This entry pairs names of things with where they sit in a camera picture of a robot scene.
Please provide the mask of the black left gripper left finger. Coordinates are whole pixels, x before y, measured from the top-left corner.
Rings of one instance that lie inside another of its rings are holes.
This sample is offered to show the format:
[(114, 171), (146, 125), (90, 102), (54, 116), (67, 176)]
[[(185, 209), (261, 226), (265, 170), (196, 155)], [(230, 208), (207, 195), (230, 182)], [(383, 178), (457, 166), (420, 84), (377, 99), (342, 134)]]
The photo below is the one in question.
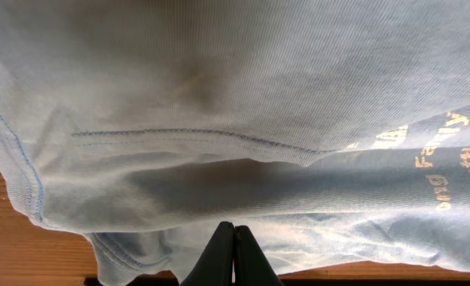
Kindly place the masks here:
[(180, 286), (230, 286), (233, 275), (233, 244), (233, 224), (221, 222)]

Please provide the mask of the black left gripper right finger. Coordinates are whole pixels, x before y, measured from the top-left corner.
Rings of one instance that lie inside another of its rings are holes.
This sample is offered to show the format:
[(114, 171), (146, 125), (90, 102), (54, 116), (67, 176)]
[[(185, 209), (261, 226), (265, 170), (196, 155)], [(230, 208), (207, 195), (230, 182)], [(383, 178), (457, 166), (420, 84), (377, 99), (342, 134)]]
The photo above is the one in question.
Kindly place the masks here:
[(270, 266), (247, 226), (235, 228), (234, 270), (236, 286), (284, 286)]

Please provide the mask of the light blue printed t-shirt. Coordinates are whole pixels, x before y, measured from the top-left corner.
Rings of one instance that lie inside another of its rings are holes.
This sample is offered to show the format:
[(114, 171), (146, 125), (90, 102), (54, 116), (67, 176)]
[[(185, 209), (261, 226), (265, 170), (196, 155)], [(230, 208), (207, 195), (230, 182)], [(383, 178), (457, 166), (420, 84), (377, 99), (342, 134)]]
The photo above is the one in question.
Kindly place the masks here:
[(470, 1), (0, 1), (0, 172), (106, 285), (222, 221), (277, 273), (470, 272)]

